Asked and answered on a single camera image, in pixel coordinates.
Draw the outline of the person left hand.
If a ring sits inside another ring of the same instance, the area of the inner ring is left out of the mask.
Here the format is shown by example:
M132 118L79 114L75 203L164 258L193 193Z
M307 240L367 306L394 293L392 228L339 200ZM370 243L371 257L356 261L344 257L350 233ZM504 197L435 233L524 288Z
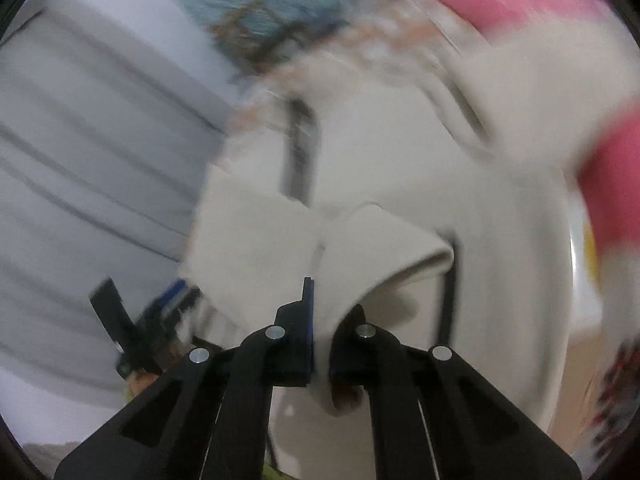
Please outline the person left hand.
M158 378L157 374L145 372L144 370L138 370L133 372L126 379L127 387L125 390L126 402L131 402L136 396L142 393L146 388L149 388L153 382L156 382Z

